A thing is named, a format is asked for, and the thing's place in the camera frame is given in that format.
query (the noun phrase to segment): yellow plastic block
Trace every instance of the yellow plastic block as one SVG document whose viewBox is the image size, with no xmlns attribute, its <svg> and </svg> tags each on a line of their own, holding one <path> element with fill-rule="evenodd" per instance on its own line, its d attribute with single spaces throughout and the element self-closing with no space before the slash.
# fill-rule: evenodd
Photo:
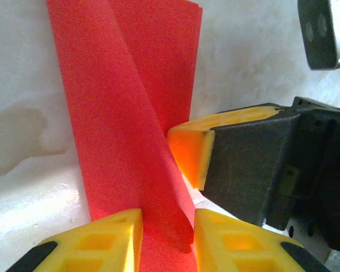
<svg viewBox="0 0 340 272">
<path fill-rule="evenodd" d="M 198 272 L 304 272 L 281 247 L 297 241 L 206 209 L 194 224 Z"/>
<path fill-rule="evenodd" d="M 273 106 L 253 107 L 217 113 L 171 128 L 167 141 L 179 170 L 193 188 L 204 190 L 217 126 L 258 121 L 275 116 Z"/>
<path fill-rule="evenodd" d="M 58 243 L 34 272 L 137 272 L 141 209 L 131 209 L 44 240 Z"/>
</svg>

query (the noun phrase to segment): black rubber edge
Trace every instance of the black rubber edge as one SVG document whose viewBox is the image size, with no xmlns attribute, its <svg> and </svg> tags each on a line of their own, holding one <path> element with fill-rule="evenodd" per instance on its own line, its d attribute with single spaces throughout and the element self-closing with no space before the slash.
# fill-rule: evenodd
<svg viewBox="0 0 340 272">
<path fill-rule="evenodd" d="M 281 246 L 306 272 L 331 272 L 306 249 L 288 242 Z"/>
<path fill-rule="evenodd" d="M 57 245 L 57 242 L 51 241 L 32 248 L 6 272 L 33 272 Z"/>
</svg>

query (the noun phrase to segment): folded red sheet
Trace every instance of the folded red sheet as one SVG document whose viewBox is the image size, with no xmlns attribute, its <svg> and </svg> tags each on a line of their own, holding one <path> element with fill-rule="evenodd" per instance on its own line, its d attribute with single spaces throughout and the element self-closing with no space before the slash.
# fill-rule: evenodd
<svg viewBox="0 0 340 272">
<path fill-rule="evenodd" d="M 189 116 L 201 9 L 48 0 L 48 11 L 91 218 L 140 207 L 140 271 L 196 271 L 194 205 L 164 132 Z"/>
</svg>

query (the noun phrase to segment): black plastic part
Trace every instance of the black plastic part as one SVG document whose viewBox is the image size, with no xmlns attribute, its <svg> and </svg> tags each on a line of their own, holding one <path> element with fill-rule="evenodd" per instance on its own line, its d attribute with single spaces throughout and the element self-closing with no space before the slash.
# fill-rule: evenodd
<svg viewBox="0 0 340 272">
<path fill-rule="evenodd" d="M 33 272 L 57 245 L 57 242 L 51 241 L 32 248 L 6 272 Z"/>
<path fill-rule="evenodd" d="M 305 272 L 330 272 L 306 249 L 288 242 L 281 243 L 282 248 L 305 270 Z"/>
<path fill-rule="evenodd" d="M 320 229 L 340 250 L 340 109 L 296 97 L 276 116 L 212 129 L 205 197 L 280 230 L 301 206 L 323 216 Z"/>
<path fill-rule="evenodd" d="M 307 62 L 313 70 L 335 69 L 337 66 L 337 47 L 329 2 L 329 0 L 298 0 Z M 327 26 L 324 37 L 320 35 L 319 31 L 319 16 L 321 14 L 324 16 Z"/>
</svg>

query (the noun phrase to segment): water stain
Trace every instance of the water stain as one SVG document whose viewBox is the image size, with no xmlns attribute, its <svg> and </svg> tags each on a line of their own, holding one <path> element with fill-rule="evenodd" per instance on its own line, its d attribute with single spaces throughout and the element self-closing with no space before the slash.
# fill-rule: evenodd
<svg viewBox="0 0 340 272">
<path fill-rule="evenodd" d="M 41 144 L 41 134 L 47 123 L 38 109 L 12 107 L 0 113 L 0 176 L 26 158 L 65 152 L 47 150 Z"/>
</svg>

